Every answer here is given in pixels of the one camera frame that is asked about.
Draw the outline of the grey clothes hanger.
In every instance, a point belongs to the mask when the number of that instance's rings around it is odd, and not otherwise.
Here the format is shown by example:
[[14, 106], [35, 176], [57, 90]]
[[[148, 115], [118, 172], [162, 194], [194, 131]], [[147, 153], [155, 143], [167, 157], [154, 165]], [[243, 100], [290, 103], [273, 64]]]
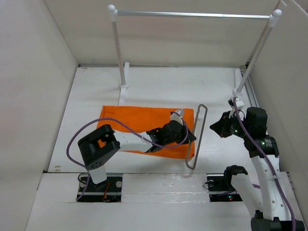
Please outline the grey clothes hanger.
[[197, 107], [197, 112], [194, 118], [194, 126], [192, 129], [192, 134], [195, 135], [195, 132], [197, 130], [197, 124], [199, 121], [199, 116], [201, 114], [201, 109], [204, 109], [204, 114], [203, 114], [203, 118], [202, 118], [202, 123], [201, 123], [201, 128], [200, 128], [200, 132], [199, 135], [196, 136], [196, 141], [197, 144], [195, 146], [195, 155], [193, 158], [189, 158], [189, 152], [191, 150], [192, 144], [189, 144], [189, 149], [185, 158], [185, 165], [189, 170], [195, 170], [196, 168], [196, 164], [197, 164], [197, 160], [198, 160], [198, 156], [199, 156], [199, 152], [200, 152], [200, 148], [201, 148], [201, 143], [202, 143], [202, 137], [203, 137], [203, 133], [205, 130], [205, 122], [206, 122], [206, 118], [207, 118], [207, 113], [208, 113], [208, 108], [204, 105], [204, 104], [199, 104]]

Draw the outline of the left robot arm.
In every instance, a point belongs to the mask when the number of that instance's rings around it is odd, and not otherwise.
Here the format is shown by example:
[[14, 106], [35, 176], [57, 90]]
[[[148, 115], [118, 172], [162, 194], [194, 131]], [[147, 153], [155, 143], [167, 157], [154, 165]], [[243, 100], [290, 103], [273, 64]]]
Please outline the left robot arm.
[[104, 165], [118, 151], [159, 152], [170, 145], [186, 145], [196, 137], [182, 122], [171, 120], [161, 128], [136, 133], [122, 132], [105, 124], [78, 141], [78, 147], [86, 170], [90, 173], [90, 184], [96, 191], [107, 186]]

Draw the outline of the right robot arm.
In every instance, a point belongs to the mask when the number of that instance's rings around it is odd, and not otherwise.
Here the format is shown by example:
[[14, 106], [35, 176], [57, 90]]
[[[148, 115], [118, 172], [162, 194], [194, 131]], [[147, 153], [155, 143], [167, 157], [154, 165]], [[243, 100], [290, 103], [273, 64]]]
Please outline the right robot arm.
[[264, 109], [249, 107], [244, 119], [239, 109], [224, 112], [210, 126], [220, 137], [240, 137], [257, 172], [259, 186], [251, 182], [243, 166], [229, 166], [224, 171], [225, 188], [235, 189], [251, 216], [253, 231], [303, 231], [304, 222], [297, 220], [280, 182], [279, 149], [276, 140], [267, 134], [268, 116]]

